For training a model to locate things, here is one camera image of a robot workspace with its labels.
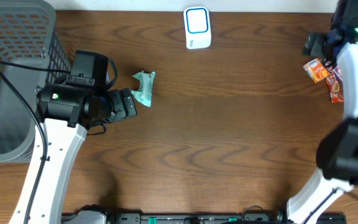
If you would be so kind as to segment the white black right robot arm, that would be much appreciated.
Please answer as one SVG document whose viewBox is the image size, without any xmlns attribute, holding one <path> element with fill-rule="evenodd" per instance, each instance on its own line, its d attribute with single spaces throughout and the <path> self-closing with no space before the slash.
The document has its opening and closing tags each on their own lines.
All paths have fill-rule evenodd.
<svg viewBox="0 0 358 224">
<path fill-rule="evenodd" d="M 329 32 L 312 32 L 303 53 L 326 58 L 342 72 L 343 120 L 319 144 L 317 168 L 286 202 L 275 223 L 345 223 L 325 211 L 358 185 L 358 0 L 339 1 Z"/>
</svg>

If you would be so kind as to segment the red purple noodle packet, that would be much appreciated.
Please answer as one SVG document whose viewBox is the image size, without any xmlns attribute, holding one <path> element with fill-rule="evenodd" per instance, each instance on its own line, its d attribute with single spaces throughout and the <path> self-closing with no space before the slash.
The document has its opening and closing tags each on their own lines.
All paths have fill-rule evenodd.
<svg viewBox="0 0 358 224">
<path fill-rule="evenodd" d="M 343 82 L 343 76 L 342 76 L 342 72 L 341 69 L 338 65 L 336 65 L 333 69 L 333 73 L 337 79 L 338 82 L 342 83 Z"/>
</svg>

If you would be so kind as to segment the orange brown snack bar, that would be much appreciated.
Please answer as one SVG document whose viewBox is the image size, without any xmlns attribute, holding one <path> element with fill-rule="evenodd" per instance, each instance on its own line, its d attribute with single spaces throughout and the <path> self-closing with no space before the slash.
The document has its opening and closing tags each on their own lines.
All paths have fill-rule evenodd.
<svg viewBox="0 0 358 224">
<path fill-rule="evenodd" d="M 333 69 L 337 65 L 337 63 L 330 62 L 329 60 L 322 59 L 321 63 L 325 66 L 325 68 L 330 73 L 328 77 L 326 77 L 326 83 L 329 90 L 329 95 L 332 103 L 343 103 L 344 102 L 344 94 L 342 83 L 338 82 Z"/>
</svg>

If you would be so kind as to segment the orange tissue box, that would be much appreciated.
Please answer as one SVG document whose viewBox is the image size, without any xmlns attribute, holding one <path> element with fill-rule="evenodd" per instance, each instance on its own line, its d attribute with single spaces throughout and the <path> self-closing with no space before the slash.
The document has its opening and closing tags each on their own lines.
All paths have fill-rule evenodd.
<svg viewBox="0 0 358 224">
<path fill-rule="evenodd" d="M 314 83 L 318 83 L 321 80 L 324 80 L 330 74 L 325 66 L 321 63 L 319 58 L 315 58 L 312 61 L 304 64 L 303 69 L 314 81 Z"/>
</svg>

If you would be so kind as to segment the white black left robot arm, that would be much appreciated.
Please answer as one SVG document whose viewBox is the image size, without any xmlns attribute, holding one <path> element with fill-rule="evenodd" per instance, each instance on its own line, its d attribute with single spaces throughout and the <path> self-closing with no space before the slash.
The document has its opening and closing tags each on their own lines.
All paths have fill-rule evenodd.
<svg viewBox="0 0 358 224">
<path fill-rule="evenodd" d="M 90 128 L 137 114 L 130 89 L 50 84 L 38 95 L 42 117 L 24 186 L 11 223 L 110 223 L 108 212 L 92 205 L 62 214 L 73 165 Z"/>
</svg>

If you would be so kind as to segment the teal wet wipes pack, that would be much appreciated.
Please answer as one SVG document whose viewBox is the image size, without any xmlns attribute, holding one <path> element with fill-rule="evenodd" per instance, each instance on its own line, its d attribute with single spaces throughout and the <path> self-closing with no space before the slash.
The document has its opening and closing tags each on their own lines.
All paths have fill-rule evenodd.
<svg viewBox="0 0 358 224">
<path fill-rule="evenodd" d="M 152 90 L 156 73 L 138 72 L 133 77 L 139 81 L 139 89 L 132 90 L 135 99 L 144 106 L 152 106 Z"/>
</svg>

